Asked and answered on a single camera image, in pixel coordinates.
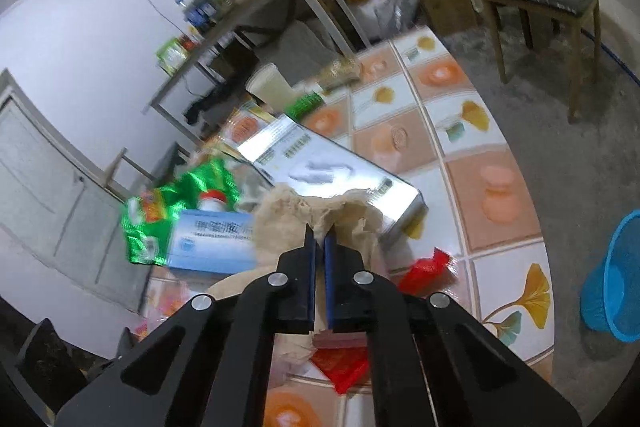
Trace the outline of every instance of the cardboard box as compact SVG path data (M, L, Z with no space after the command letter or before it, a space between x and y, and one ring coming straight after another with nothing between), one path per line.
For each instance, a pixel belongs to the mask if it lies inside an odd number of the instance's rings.
M471 0L420 0L429 26L439 37L478 26Z

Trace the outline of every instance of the red packet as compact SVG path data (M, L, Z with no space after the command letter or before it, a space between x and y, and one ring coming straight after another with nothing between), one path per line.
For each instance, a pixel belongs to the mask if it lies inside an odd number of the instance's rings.
M398 289L402 293L418 295L425 286L444 272L449 261L448 253L439 248L434 248L431 259L418 259L411 269L404 274L404 277L398 283Z
M345 394L369 370L366 347L318 349L311 357L320 371L333 382L335 392Z

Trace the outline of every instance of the tiled tabletop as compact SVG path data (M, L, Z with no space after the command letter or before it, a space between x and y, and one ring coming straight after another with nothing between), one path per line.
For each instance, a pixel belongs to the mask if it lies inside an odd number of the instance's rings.
M554 306L545 243L500 128L428 28L358 58L362 81L333 94L303 123L422 192L425 218L386 253L392 277L431 257L434 247L447 251L450 277L430 292L451 295L549 380ZM287 399L312 415L310 425L374 424L366 385L345 396L328 393L330 383L309 362L288 386Z

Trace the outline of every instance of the red bottle cap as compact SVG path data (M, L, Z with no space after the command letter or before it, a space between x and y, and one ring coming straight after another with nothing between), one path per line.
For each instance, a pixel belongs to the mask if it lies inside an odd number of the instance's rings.
M201 192L200 195L198 196L199 200L220 200L223 203L226 203L226 196L225 193L222 192L221 190L205 190L204 192Z

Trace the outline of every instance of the crumpled paper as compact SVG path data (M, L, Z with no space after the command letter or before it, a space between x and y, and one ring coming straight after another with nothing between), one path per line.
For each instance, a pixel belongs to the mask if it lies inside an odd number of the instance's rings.
M378 234L382 213L367 203L364 190L350 190L333 198L302 197L284 184L276 184L254 212L254 238L258 267L223 279L207 290L215 299L242 293L258 277L275 271L280 254L300 248L305 242L307 223L322 245L335 225L338 243L362 255L366 269L387 276ZM314 331L326 329L324 283L316 284ZM277 335L274 355L303 362L314 351L311 335Z

